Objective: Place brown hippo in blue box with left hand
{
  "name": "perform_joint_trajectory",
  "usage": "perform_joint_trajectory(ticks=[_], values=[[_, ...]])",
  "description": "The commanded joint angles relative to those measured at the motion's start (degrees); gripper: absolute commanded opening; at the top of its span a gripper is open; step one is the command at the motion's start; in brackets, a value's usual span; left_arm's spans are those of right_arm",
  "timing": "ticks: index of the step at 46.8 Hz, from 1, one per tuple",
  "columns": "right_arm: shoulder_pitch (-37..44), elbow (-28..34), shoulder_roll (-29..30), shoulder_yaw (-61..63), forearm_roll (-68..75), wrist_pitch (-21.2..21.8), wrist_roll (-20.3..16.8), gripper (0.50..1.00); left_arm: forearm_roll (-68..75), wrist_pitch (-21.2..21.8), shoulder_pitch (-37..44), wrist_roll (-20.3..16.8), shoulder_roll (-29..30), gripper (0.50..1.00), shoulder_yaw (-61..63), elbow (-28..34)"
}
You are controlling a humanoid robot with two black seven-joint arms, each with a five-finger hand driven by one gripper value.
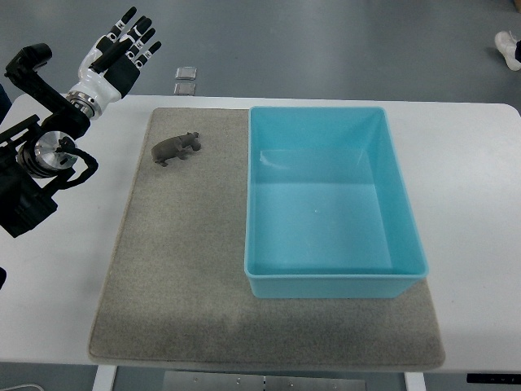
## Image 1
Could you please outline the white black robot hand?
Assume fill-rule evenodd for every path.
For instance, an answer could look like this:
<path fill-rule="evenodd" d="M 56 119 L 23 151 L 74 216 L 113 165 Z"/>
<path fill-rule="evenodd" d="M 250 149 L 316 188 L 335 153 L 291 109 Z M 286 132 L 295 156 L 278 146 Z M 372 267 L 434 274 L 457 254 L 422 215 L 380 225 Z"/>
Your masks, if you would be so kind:
<path fill-rule="evenodd" d="M 161 42 L 149 43 L 155 35 L 151 19 L 141 16 L 133 21 L 136 13 L 137 8 L 130 7 L 93 45 L 78 69 L 78 83 L 67 93 L 69 101 L 82 102 L 99 115 L 131 91 L 161 47 Z"/>

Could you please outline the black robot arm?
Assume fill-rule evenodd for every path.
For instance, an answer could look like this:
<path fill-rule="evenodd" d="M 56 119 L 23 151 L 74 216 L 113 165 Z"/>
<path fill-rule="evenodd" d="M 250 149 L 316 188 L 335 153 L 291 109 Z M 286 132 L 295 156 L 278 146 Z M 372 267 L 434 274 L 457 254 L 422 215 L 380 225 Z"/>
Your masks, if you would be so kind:
<path fill-rule="evenodd" d="M 99 167 L 76 144 L 94 109 L 65 99 L 37 74 L 51 56 L 50 47 L 38 43 L 22 48 L 6 66 L 7 78 L 50 111 L 45 120 L 32 115 L 1 133 L 1 226 L 14 238 L 57 210 L 57 191 L 84 183 Z"/>

